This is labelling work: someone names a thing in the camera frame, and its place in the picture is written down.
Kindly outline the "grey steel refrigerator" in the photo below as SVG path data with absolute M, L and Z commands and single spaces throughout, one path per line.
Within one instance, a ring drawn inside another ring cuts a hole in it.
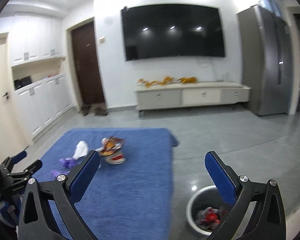
M 242 82 L 250 87 L 248 108 L 256 115 L 288 114 L 293 86 L 289 26 L 255 5 L 237 14 L 242 42 Z

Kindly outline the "golden dragon ornament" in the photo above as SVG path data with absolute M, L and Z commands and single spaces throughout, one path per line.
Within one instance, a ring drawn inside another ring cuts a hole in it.
M 146 88 L 149 88 L 153 85 L 166 86 L 166 85 L 171 85 L 174 83 L 193 84 L 193 83 L 198 83 L 198 79 L 195 76 L 194 77 L 181 77 L 181 78 L 165 76 L 161 81 L 160 80 L 148 81 L 143 78 L 138 79 L 138 81 L 137 81 L 137 84 L 142 84 Z

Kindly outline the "white round trash bin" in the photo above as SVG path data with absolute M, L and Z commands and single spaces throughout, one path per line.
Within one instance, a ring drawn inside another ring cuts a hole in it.
M 189 231 L 198 237 L 208 237 L 213 233 L 232 206 L 224 202 L 216 186 L 198 190 L 186 206 Z

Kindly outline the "dark brown entrance door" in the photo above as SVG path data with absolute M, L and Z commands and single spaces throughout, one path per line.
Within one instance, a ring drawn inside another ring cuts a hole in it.
M 94 22 L 71 31 L 76 76 L 84 104 L 105 103 L 98 66 Z

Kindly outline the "pair of brown shoes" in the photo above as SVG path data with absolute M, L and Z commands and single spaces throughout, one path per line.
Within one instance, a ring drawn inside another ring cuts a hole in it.
M 92 105 L 90 104 L 83 104 L 80 108 L 80 113 L 83 115 L 83 116 L 87 116 L 89 113 L 90 113 L 90 109 L 91 109 Z

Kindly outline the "brown orange snack bag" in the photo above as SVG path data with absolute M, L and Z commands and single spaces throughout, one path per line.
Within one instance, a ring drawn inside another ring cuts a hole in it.
M 119 151 L 123 145 L 124 145 L 124 140 L 121 138 L 117 138 L 117 137 L 103 138 L 102 147 L 100 150 L 98 150 L 98 153 L 103 157 L 107 157 Z

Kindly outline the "white upper wall cabinet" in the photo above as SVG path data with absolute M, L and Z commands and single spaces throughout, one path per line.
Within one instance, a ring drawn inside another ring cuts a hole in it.
M 62 22 L 56 17 L 14 15 L 8 34 L 10 66 L 62 57 Z

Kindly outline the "white tissue wad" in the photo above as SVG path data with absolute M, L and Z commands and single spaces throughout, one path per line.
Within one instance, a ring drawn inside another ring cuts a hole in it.
M 77 146 L 74 155 L 72 156 L 73 159 L 78 160 L 81 157 L 85 157 L 89 152 L 88 145 L 85 141 L 81 140 Z

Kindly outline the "black box on shelf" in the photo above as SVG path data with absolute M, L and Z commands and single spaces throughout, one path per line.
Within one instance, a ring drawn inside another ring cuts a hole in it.
M 27 85 L 30 85 L 31 83 L 32 83 L 32 79 L 30 76 L 26 76 L 21 79 L 15 79 L 14 80 L 14 88 L 15 88 L 15 90 L 18 90 Z

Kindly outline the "white lower cabinet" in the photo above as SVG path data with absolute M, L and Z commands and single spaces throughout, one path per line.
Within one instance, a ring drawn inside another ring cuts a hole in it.
M 72 108 L 65 74 L 26 85 L 14 92 L 26 134 L 33 139 Z

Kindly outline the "white low tv cabinet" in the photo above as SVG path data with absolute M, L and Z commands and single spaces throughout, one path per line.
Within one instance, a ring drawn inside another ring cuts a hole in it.
M 233 82 L 153 85 L 135 89 L 139 116 L 143 111 L 186 107 L 234 105 L 250 99 L 251 88 Z

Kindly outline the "cream interior door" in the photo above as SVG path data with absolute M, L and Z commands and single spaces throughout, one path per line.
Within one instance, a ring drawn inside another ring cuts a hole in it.
M 19 124 L 13 100 L 14 85 L 8 64 L 7 34 L 0 34 L 0 161 L 13 156 L 28 146 Z

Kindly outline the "purple snack bag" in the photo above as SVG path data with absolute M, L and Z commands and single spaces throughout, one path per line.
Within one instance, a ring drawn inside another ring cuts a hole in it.
M 65 175 L 67 176 L 70 171 L 79 164 L 80 160 L 79 159 L 75 159 L 75 158 L 62 158 L 59 160 L 62 168 L 64 168 L 65 170 L 60 172 L 57 170 L 51 170 L 51 175 L 53 177 L 53 179 L 57 178 L 59 175 Z

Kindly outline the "blue fuzzy table cloth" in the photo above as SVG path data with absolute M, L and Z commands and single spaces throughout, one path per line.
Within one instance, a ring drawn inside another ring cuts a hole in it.
M 38 181 L 65 172 L 60 160 L 85 141 L 90 149 L 103 138 L 124 140 L 125 162 L 104 160 L 76 209 L 98 239 L 168 239 L 173 194 L 172 157 L 176 137 L 165 128 L 96 128 L 67 131 L 41 158 Z

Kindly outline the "red white paper cup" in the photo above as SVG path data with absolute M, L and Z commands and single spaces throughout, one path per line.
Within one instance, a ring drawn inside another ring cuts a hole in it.
M 125 157 L 123 156 L 123 153 L 121 151 L 116 152 L 112 155 L 109 155 L 105 158 L 105 162 L 109 163 L 111 165 L 119 165 L 126 161 Z

